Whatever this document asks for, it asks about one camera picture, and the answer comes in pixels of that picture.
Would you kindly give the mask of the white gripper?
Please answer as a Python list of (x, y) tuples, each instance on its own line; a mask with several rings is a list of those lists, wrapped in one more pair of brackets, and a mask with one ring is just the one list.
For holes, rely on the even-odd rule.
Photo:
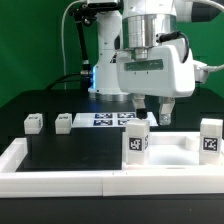
[(204, 64), (194, 61), (192, 52), (183, 63), (184, 53), (184, 43), (165, 43), (150, 48), (144, 60), (132, 59), (128, 51), (118, 54), (118, 85), (123, 92), (135, 94), (132, 102), (137, 118), (147, 118), (144, 95), (159, 96), (159, 124), (169, 125), (174, 98), (191, 96), (196, 82), (206, 82)]

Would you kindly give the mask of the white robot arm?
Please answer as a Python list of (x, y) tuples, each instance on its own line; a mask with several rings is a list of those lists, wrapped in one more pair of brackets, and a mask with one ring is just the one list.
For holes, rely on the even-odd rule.
[(89, 92), (110, 101), (132, 96), (140, 119), (151, 95), (159, 98), (159, 123), (170, 124), (175, 100), (223, 68), (195, 61), (176, 24), (210, 21), (224, 0), (87, 0), (87, 7), (96, 12), (99, 50)]

